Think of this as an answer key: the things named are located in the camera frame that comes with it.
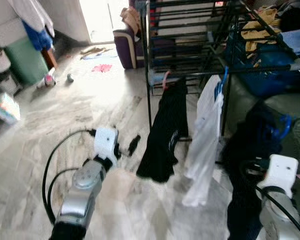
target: metal rack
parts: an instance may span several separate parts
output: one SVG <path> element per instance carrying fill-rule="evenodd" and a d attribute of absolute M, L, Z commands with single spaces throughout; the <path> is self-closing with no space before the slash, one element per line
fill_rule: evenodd
<path fill-rule="evenodd" d="M 269 33 L 268 37 L 245 41 L 275 40 L 280 46 L 279 51 L 286 52 L 293 60 L 297 60 L 298 57 L 255 11 L 249 9 L 244 0 L 225 0 L 222 6 L 217 6 L 217 2 L 219 1 L 163 0 L 146 2 L 146 14 L 141 17 L 141 33 L 150 128 L 152 126 L 151 93 L 153 95 L 153 89 L 160 88 L 162 85 L 160 82 L 153 83 L 152 78 L 155 75 L 163 76 L 166 71 L 171 71 L 168 83 L 184 77 L 187 86 L 198 86 L 211 75 L 224 74 L 225 65 L 228 65 L 228 84 L 225 89 L 222 111 L 223 135 L 233 74 L 300 70 L 300 64 L 234 67 L 236 37 L 242 31 L 266 30 Z M 244 30 L 240 28 L 240 25 L 250 21 L 258 21 L 261 27 Z M 230 33 L 234 33 L 233 44 L 230 46 L 232 56 L 230 61 L 225 61 L 221 50 L 227 43 Z"/>

